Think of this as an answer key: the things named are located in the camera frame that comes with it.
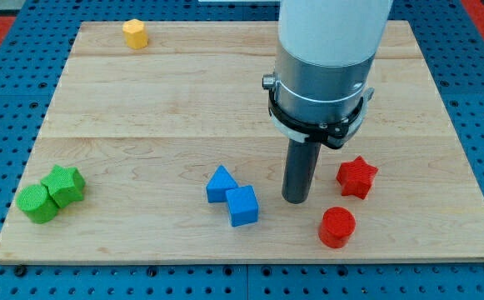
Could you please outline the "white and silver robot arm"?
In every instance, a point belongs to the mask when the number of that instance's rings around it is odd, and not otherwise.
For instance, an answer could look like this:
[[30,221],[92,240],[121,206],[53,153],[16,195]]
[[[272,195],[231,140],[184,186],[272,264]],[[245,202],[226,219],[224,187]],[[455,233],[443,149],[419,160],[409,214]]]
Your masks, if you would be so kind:
[[392,0],[281,0],[275,67],[262,79],[281,133],[333,149],[356,133],[391,8]]

